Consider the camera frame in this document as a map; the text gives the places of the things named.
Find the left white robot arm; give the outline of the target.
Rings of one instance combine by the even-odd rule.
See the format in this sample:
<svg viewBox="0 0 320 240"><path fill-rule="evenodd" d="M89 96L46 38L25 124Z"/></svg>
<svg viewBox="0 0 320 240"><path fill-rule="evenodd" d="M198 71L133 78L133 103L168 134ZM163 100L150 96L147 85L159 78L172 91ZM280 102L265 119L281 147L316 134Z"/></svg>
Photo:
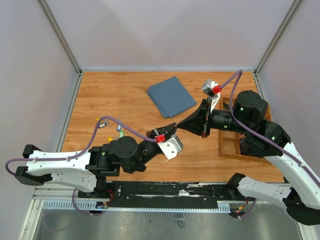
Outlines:
<svg viewBox="0 0 320 240"><path fill-rule="evenodd" d="M120 171L144 172L146 164L158 155L175 158L183 150L176 131L176 123L172 123L147 132L140 143L122 136L81 152L44 152L26 145L26 165L17 167L13 175L23 185L59 184L101 198L107 193L107 177L118 177Z"/></svg>

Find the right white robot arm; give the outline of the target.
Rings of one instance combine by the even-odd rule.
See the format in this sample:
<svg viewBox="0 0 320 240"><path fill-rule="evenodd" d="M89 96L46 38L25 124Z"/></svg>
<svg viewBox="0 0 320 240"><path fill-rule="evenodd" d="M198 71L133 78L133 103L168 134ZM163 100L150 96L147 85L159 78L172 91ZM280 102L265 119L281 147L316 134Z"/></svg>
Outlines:
<svg viewBox="0 0 320 240"><path fill-rule="evenodd" d="M252 90L242 91L230 100L228 110L214 109L212 102L203 99L177 127L202 138L208 137L212 129L243 134L240 148L266 159L290 183L277 186L235 173L227 183L227 196L232 200L242 196L263 200L284 209L301 224L319 225L320 178L300 156L286 131L265 119L268 103Z"/></svg>

